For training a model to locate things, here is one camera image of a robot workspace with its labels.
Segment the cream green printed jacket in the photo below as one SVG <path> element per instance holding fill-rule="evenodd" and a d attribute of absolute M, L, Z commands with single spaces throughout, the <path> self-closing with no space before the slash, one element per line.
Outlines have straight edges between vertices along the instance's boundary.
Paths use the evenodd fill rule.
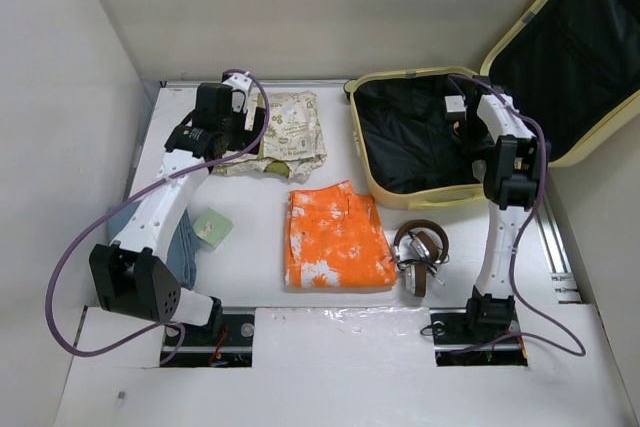
<path fill-rule="evenodd" d="M 214 167 L 215 174 L 229 177 L 260 172 L 304 183 L 324 164 L 327 152 L 316 94 L 278 92 L 270 93 L 268 100 L 269 123 L 258 152 Z"/>

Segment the green small box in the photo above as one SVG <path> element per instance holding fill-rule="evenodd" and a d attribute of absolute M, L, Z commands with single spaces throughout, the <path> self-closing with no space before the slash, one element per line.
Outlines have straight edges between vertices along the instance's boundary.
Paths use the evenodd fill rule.
<path fill-rule="evenodd" d="M 217 249 L 233 229 L 230 219 L 211 208 L 204 210 L 192 226 L 196 236 L 212 249 Z"/>

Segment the brown silver headphones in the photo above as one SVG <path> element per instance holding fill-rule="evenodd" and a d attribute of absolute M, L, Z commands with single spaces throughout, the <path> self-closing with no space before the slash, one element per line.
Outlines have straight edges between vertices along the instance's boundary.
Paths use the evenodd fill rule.
<path fill-rule="evenodd" d="M 411 256 L 401 258 L 401 242 L 409 238 Z M 449 237 L 436 222 L 416 219 L 404 223 L 396 232 L 392 253 L 396 268 L 403 273 L 405 289 L 414 297 L 424 298 L 428 277 L 437 278 L 441 265 L 449 262 Z"/>

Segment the orange white shorts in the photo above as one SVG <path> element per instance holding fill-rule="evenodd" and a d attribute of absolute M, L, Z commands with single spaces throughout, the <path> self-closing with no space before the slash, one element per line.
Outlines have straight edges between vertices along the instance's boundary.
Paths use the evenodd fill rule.
<path fill-rule="evenodd" d="M 397 280 L 373 196 L 345 180 L 289 193 L 284 281 L 293 289 L 389 289 Z"/>

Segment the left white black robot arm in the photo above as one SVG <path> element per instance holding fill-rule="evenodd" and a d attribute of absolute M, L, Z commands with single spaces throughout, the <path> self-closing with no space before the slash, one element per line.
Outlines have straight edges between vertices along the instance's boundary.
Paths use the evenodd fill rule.
<path fill-rule="evenodd" d="M 248 104 L 258 84 L 233 70 L 219 83 L 197 87 L 193 110 L 169 135 L 156 176 L 124 227 L 107 245 L 96 245 L 89 264 L 100 306 L 161 324 L 181 323 L 201 343 L 222 334 L 218 299 L 180 285 L 168 267 L 171 241 L 189 201 L 215 162 L 228 152 L 252 150 L 265 126 L 256 116 L 245 127 Z"/>

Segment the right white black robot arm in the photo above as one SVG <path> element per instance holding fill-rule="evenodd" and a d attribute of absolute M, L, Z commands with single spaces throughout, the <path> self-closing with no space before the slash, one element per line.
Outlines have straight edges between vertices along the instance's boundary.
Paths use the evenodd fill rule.
<path fill-rule="evenodd" d="M 485 127 L 493 142 L 482 181 L 489 207 L 485 254 L 462 316 L 465 334 L 483 341 L 505 334 L 515 318 L 515 257 L 539 198 L 541 170 L 547 161 L 544 145 L 508 96 L 478 94 L 467 108 L 465 121 Z"/>

